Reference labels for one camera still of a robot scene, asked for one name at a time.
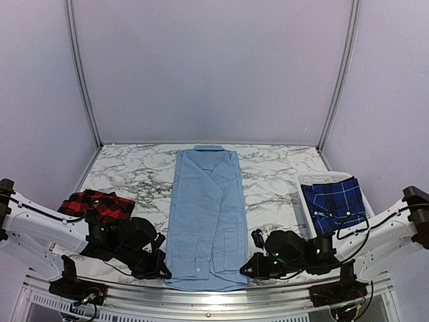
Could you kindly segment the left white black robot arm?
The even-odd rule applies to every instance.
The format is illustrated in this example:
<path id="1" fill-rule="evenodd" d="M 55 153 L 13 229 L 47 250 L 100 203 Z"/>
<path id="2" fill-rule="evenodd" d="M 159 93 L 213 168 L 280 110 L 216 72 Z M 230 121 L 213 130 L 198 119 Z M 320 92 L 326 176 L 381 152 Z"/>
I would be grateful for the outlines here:
<path id="1" fill-rule="evenodd" d="M 39 272 L 61 291 L 77 299 L 84 282 L 76 277 L 73 260 L 54 254 L 43 245 L 53 242 L 70 251 L 108 262 L 125 264 L 136 279 L 169 279 L 160 246 L 165 237 L 141 217 L 103 219 L 100 207 L 66 215 L 30 201 L 1 179 L 1 251 Z"/>

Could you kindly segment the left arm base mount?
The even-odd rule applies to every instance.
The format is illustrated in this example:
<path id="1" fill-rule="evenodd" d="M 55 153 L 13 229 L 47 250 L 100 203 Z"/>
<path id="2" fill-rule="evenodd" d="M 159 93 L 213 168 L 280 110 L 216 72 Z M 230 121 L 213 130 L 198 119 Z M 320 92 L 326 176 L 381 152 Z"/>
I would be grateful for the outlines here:
<path id="1" fill-rule="evenodd" d="M 80 285 L 59 285 L 52 282 L 49 286 L 49 293 L 78 303 L 83 302 L 84 299 L 94 294 L 95 298 L 88 299 L 87 303 L 102 305 L 107 294 L 107 286 L 87 281 Z"/>

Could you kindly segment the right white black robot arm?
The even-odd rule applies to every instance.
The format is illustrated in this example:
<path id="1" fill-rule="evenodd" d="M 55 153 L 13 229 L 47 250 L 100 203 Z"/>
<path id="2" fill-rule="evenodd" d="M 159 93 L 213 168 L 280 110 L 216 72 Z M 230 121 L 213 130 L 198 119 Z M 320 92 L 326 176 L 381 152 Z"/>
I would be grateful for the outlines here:
<path id="1" fill-rule="evenodd" d="M 361 224 L 312 239 L 282 230 L 263 239 L 254 231 L 254 241 L 262 251 L 255 252 L 240 273 L 249 278 L 282 279 L 301 272 L 325 275 L 348 266 L 353 275 L 344 275 L 332 286 L 332 295 L 345 301 L 357 291 L 358 281 L 369 282 L 401 249 L 428 249 L 428 193 L 409 186 L 403 194 L 393 206 Z"/>

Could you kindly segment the light blue long sleeve shirt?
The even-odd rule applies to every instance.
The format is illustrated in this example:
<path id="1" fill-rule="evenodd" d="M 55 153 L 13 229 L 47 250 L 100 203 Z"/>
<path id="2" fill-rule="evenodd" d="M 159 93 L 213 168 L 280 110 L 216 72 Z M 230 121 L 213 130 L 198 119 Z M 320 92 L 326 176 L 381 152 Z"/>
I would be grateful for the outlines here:
<path id="1" fill-rule="evenodd" d="M 177 155 L 166 241 L 165 281 L 181 291 L 239 290 L 248 230 L 241 169 L 235 151 L 195 146 Z"/>

